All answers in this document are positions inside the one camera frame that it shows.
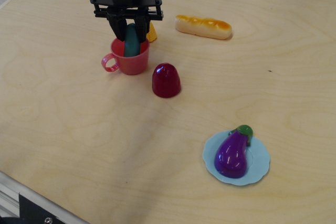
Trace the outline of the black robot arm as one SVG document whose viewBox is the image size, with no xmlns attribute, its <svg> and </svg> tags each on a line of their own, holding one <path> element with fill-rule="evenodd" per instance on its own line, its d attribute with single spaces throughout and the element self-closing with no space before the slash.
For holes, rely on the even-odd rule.
<svg viewBox="0 0 336 224">
<path fill-rule="evenodd" d="M 125 41 L 127 20 L 135 23 L 135 31 L 140 43 L 146 40 L 150 31 L 150 21 L 162 20 L 162 0 L 90 0 L 97 18 L 108 20 L 114 34 Z"/>
</svg>

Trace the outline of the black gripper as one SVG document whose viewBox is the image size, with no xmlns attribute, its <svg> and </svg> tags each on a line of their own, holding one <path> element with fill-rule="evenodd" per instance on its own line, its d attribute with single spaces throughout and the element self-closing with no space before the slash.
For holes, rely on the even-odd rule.
<svg viewBox="0 0 336 224">
<path fill-rule="evenodd" d="M 90 0 L 96 17 L 107 17 L 115 36 L 125 41 L 127 21 L 134 19 L 140 43 L 146 40 L 150 20 L 162 20 L 162 0 Z"/>
</svg>

